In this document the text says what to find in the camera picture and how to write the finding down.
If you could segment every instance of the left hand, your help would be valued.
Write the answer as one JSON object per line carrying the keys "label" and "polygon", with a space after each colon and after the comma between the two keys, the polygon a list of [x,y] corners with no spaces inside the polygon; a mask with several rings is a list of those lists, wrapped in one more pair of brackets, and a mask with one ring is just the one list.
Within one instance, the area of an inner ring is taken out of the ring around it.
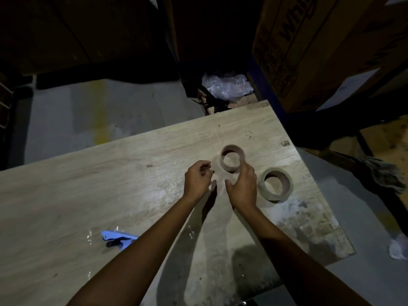
{"label": "left hand", "polygon": [[211,168],[211,161],[197,161],[189,167],[184,174],[184,194],[183,197],[196,204],[208,191],[211,185],[211,177],[214,173]]}

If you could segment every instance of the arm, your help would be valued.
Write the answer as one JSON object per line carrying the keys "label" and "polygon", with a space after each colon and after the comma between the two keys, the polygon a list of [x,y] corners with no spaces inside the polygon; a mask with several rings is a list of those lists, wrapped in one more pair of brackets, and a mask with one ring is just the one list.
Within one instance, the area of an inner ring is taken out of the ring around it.
{"label": "arm", "polygon": [[185,174],[184,194],[166,214],[87,282],[68,306],[139,305],[197,202],[208,191],[210,161]]}
{"label": "arm", "polygon": [[256,206],[257,176],[252,166],[241,162],[235,185],[225,181],[232,206],[258,237],[279,277],[298,305],[370,304],[296,245]]}

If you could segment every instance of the wooden table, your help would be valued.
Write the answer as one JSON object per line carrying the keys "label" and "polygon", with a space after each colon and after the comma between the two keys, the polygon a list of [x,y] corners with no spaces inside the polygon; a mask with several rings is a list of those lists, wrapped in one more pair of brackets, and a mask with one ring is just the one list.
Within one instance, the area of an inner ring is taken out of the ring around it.
{"label": "wooden table", "polygon": [[100,232],[141,235],[182,195],[184,172],[213,162],[217,199],[201,225],[193,211],[151,284],[146,305],[233,305],[279,278],[245,221],[233,212],[219,167],[227,144],[259,175],[286,170],[290,198],[263,213],[322,264],[354,253],[267,102],[120,139],[0,172],[0,304],[64,305],[118,252]]}

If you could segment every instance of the white plastic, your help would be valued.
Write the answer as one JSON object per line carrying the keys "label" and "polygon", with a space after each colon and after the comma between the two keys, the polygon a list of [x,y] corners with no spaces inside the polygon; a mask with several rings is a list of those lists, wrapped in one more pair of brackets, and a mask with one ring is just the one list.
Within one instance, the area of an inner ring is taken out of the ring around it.
{"label": "white plastic", "polygon": [[251,83],[242,75],[232,77],[207,76],[204,74],[202,85],[217,99],[225,101],[235,101],[239,97],[250,94],[254,91]]}

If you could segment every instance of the packing tape roll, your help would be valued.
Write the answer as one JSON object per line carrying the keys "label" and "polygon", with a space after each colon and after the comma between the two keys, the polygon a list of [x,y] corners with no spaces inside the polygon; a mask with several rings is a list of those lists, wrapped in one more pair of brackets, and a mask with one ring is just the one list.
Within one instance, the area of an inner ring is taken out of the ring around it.
{"label": "packing tape roll", "polygon": [[225,164],[224,157],[229,153],[237,153],[240,160],[245,160],[245,153],[241,147],[237,145],[227,145],[221,150],[220,165],[228,173],[239,173],[239,166],[229,166]]}
{"label": "packing tape roll", "polygon": [[[277,177],[279,179],[282,183],[282,193],[274,194],[266,188],[265,180],[269,177]],[[276,167],[268,168],[258,177],[258,192],[264,199],[270,202],[278,203],[286,201],[292,194],[292,191],[293,180],[283,169]]]}

